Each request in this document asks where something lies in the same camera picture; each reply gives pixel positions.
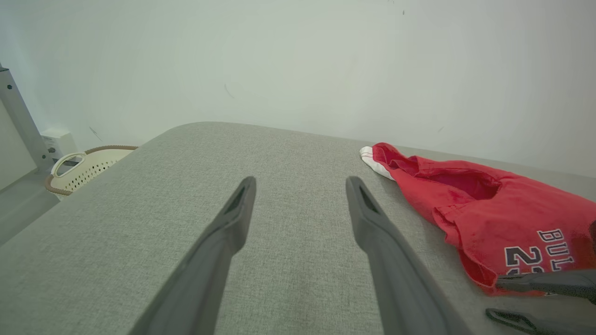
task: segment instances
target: gray upholstered table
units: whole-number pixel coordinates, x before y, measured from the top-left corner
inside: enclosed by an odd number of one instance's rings
[[[247,244],[233,260],[216,332],[380,334],[368,260],[352,235],[345,179],[361,177],[476,334],[515,334],[487,307],[596,324],[587,300],[486,297],[443,232],[360,160],[370,143],[230,123],[152,139],[0,249],[0,334],[125,334],[245,177],[257,178]],[[596,180],[468,159],[596,200]]]

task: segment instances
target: cream plastic basket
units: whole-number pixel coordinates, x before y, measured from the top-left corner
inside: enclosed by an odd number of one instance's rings
[[[136,148],[138,147],[106,145],[89,149],[84,153],[68,154],[54,164],[51,174],[45,180],[45,188],[62,201]],[[77,156],[82,158],[81,161],[72,169],[58,175],[58,168]]]

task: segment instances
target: red shirt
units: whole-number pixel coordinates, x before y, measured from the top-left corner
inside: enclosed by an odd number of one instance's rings
[[[468,276],[489,295],[544,295],[497,289],[499,275],[596,268],[590,200],[484,165],[405,157],[386,143],[373,146],[372,157],[446,233]]]

